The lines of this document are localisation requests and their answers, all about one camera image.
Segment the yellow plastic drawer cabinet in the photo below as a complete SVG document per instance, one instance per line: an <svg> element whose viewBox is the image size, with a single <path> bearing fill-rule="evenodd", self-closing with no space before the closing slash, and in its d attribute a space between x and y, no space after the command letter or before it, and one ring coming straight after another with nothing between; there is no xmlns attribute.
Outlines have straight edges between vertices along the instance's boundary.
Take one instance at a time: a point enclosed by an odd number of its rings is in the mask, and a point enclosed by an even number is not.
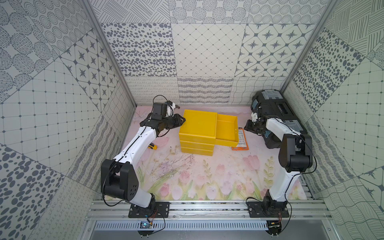
<svg viewBox="0 0 384 240"><path fill-rule="evenodd" d="M179 139L182 153L212 156L216 142L218 114L185 110L185 123L180 128Z"/></svg>

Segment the orange white seed bag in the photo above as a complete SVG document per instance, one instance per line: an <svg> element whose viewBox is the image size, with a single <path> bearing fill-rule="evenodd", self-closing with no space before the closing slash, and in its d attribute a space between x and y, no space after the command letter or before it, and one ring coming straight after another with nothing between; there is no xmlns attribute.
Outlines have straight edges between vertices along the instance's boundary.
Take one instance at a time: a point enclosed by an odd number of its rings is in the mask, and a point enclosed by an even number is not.
<svg viewBox="0 0 384 240"><path fill-rule="evenodd" d="M239 142L236 147L231 147L232 151L247 151L249 146L246 140L245 131L243 128L239 128Z"/></svg>

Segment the yellow top drawer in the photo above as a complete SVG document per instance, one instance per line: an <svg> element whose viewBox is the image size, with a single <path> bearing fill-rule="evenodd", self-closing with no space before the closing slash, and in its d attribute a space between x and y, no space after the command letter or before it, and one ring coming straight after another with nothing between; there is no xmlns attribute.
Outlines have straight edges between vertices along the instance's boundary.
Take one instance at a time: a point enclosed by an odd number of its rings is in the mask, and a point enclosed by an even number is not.
<svg viewBox="0 0 384 240"><path fill-rule="evenodd" d="M234 148L238 143L238 117L218 114L215 145Z"/></svg>

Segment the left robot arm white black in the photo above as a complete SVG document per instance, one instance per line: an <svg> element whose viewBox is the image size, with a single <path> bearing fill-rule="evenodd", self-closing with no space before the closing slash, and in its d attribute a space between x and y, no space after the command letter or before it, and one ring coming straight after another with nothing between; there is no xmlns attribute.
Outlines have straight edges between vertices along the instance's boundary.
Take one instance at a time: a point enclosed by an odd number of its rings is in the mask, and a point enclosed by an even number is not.
<svg viewBox="0 0 384 240"><path fill-rule="evenodd" d="M171 117L152 119L140 123L140 128L129 144L112 160L101 165L101 193L103 196L118 198L134 206L153 210L155 196L141 189L137 169L139 160L148 146L159 137L163 130L181 127L186 119L179 114Z"/></svg>

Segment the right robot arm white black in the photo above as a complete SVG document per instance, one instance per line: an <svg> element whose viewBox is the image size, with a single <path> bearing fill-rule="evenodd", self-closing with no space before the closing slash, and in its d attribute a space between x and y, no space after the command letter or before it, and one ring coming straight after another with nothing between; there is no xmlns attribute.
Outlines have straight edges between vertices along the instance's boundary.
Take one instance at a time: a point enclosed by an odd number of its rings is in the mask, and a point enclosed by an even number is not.
<svg viewBox="0 0 384 240"><path fill-rule="evenodd" d="M269 149L279 148L281 166L276 181L263 199L264 209L284 209L288 193L300 175L313 165L312 139L278 118L248 120L245 130L265 137Z"/></svg>

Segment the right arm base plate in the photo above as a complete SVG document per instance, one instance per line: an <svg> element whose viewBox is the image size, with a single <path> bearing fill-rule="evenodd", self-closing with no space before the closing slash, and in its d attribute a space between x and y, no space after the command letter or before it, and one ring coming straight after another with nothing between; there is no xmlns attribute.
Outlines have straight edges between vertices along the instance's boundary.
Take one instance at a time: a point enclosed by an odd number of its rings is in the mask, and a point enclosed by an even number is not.
<svg viewBox="0 0 384 240"><path fill-rule="evenodd" d="M288 218L290 213L287 208L287 202L247 202L250 218Z"/></svg>

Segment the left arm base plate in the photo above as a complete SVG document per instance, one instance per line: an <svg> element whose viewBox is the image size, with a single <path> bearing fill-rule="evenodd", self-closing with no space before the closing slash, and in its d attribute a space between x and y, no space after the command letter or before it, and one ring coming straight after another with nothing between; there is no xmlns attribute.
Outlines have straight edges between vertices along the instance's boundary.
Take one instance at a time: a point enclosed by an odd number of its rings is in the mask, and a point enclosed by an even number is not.
<svg viewBox="0 0 384 240"><path fill-rule="evenodd" d="M168 218L170 202L154 202L147 208L138 205L131 205L129 218L150 218L156 214L156 218Z"/></svg>

